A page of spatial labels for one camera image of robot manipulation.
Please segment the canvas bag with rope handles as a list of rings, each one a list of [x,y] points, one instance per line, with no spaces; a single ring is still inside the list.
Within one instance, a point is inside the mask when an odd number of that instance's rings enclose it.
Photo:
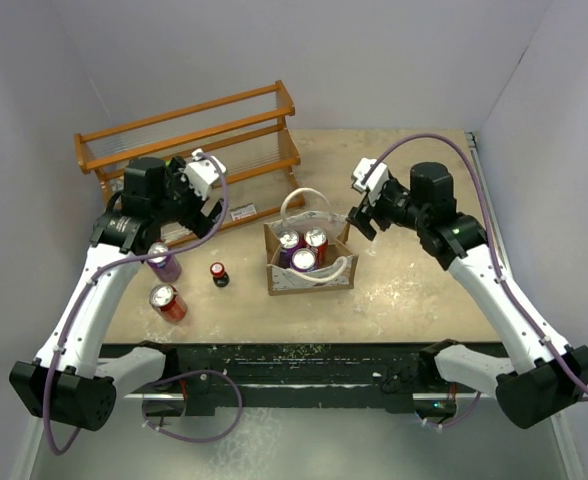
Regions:
[[[322,210],[289,214],[295,197],[309,193]],[[347,217],[335,213],[319,191],[303,187],[282,202],[279,218],[263,225],[267,290],[271,296],[345,290],[354,287],[358,256],[347,247]]]

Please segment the purple soda can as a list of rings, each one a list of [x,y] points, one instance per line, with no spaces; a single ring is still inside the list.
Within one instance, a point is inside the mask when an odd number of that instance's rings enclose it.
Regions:
[[[169,253],[169,247],[163,242],[153,243],[148,254],[153,258],[146,260],[156,277],[163,283],[176,282],[182,273],[182,266],[174,255]]]
[[[308,248],[298,249],[292,254],[290,267],[301,273],[312,272],[318,267],[317,255]]]
[[[281,250],[278,265],[281,268],[289,268],[293,254],[303,247],[301,235],[296,230],[283,230],[277,235]]]

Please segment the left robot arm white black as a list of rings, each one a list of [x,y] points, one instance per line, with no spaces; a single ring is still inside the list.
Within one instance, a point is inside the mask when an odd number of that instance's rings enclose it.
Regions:
[[[100,364],[107,329],[133,277],[149,259],[161,230],[178,223],[196,235],[196,248],[222,226],[226,197],[203,207],[227,169],[196,150],[189,159],[141,157],[125,169],[123,187],[94,223],[86,260],[70,300],[45,344],[29,362],[18,361],[9,382],[28,412],[77,429],[97,431],[118,399],[146,384],[158,392],[176,387],[176,354],[160,346],[136,346]]]

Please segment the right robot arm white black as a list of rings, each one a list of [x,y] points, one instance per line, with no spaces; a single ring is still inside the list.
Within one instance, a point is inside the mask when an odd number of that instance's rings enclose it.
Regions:
[[[521,429],[577,403],[588,382],[588,347],[573,347],[545,321],[488,243],[477,219],[458,211],[453,177],[437,162],[422,162],[404,187],[386,164],[363,158],[352,173],[362,194],[348,221],[367,239],[396,225],[414,230],[425,252],[471,296],[507,355],[498,358],[444,340],[420,354],[419,380],[430,391],[450,383],[495,398]]]

